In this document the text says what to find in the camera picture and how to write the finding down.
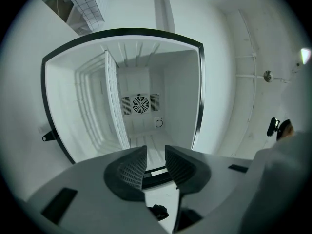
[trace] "vent slot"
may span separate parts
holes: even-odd
[[[144,113],[150,107],[150,102],[143,96],[138,96],[132,101],[132,107],[137,113]]]
[[[123,115],[131,115],[130,97],[121,97]]]
[[[151,95],[151,111],[159,111],[160,104],[159,104],[159,94]]]

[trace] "cable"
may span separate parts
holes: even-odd
[[[159,127],[162,127],[162,125],[164,124],[164,122],[161,120],[161,119],[158,119],[158,120],[156,120],[156,122],[157,121],[161,121],[161,126],[159,126]]]
[[[59,0],[57,0],[57,9],[58,9],[58,16],[59,16]]]

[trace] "white cable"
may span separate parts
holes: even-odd
[[[57,0],[57,9],[58,9],[58,16],[59,16],[59,0]]]

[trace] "black bracket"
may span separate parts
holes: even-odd
[[[57,131],[55,129],[52,129],[45,136],[42,137],[42,140],[43,141],[56,140],[58,137],[59,137],[59,135],[58,135]]]

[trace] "fan grille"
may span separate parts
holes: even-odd
[[[133,100],[132,107],[136,112],[142,114],[149,109],[150,103],[147,98],[138,96]]]

